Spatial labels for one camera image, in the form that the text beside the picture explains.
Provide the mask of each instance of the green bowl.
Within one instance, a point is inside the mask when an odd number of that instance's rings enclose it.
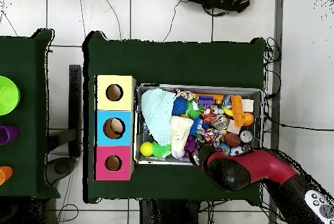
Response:
[[[20,90],[7,77],[0,76],[0,116],[12,112],[20,102]]]

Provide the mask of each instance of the colorful cube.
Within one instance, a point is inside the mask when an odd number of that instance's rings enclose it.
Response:
[[[118,168],[108,169],[109,159],[119,161]],[[96,181],[129,181],[134,170],[132,146],[97,146]]]
[[[97,75],[97,110],[131,111],[136,81],[132,76]]]
[[[122,123],[121,134],[113,138],[117,132],[110,124],[111,119]],[[132,111],[97,111],[97,146],[131,146],[133,143],[133,112]]]

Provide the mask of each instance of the gray metal tray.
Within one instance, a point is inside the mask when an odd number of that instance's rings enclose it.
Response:
[[[134,122],[134,160],[139,164],[150,165],[192,165],[190,161],[180,161],[172,157],[167,156],[164,161],[155,159],[154,157],[146,157],[140,153],[140,146],[143,142],[150,141],[152,138],[143,132],[144,117],[142,115],[141,99],[142,94],[148,89],[165,89],[172,90],[178,88],[180,90],[193,90],[197,93],[210,93],[210,94],[223,94],[223,95],[240,95],[243,99],[254,100],[254,123],[248,127],[242,127],[242,130],[249,130],[252,133],[252,141],[249,143],[252,148],[262,146],[262,130],[264,120],[264,92],[260,89],[248,89],[248,88],[225,88],[225,87],[203,87],[203,86],[183,86],[183,85],[153,85],[153,84],[141,84],[137,86],[138,104],[136,107],[136,115]]]

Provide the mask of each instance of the green table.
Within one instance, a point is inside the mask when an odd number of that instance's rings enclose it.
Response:
[[[0,37],[0,75],[14,81],[21,100],[11,113],[0,116],[0,125],[17,126],[20,136],[0,146],[0,165],[14,169],[0,186],[0,196],[58,197],[44,178],[47,158],[47,103],[45,59],[53,33],[39,29],[31,38]]]
[[[265,41],[142,42],[106,40],[90,32],[83,44],[84,200],[248,199],[259,205],[260,184],[238,192],[217,189],[196,167],[136,165],[130,181],[93,181],[94,75],[132,75],[139,83],[263,89]]]

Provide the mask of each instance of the purple cup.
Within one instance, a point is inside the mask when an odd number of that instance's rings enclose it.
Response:
[[[18,135],[18,128],[14,126],[0,126],[0,146],[11,140],[15,140]]]

